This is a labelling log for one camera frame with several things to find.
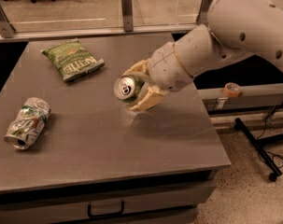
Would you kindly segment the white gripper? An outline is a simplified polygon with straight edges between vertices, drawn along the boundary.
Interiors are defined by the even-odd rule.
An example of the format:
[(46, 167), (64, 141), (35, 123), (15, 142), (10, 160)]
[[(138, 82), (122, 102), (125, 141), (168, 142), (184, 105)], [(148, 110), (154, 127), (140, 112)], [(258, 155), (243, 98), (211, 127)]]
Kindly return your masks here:
[(135, 63), (123, 74), (136, 82), (153, 81), (153, 86), (142, 87), (137, 99), (129, 105), (134, 112), (145, 111), (159, 104), (169, 91), (177, 92), (193, 82), (175, 53), (174, 43), (168, 42), (155, 50), (149, 60)]

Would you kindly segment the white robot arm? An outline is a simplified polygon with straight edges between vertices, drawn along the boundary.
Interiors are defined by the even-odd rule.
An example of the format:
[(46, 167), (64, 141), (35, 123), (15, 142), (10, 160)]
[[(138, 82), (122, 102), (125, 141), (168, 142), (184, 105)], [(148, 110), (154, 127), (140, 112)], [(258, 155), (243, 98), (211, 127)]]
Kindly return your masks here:
[(130, 67), (115, 82), (114, 93), (130, 110), (148, 110), (203, 72), (227, 66), (246, 53), (264, 58), (283, 73), (283, 11), (270, 0), (213, 0), (206, 24)]

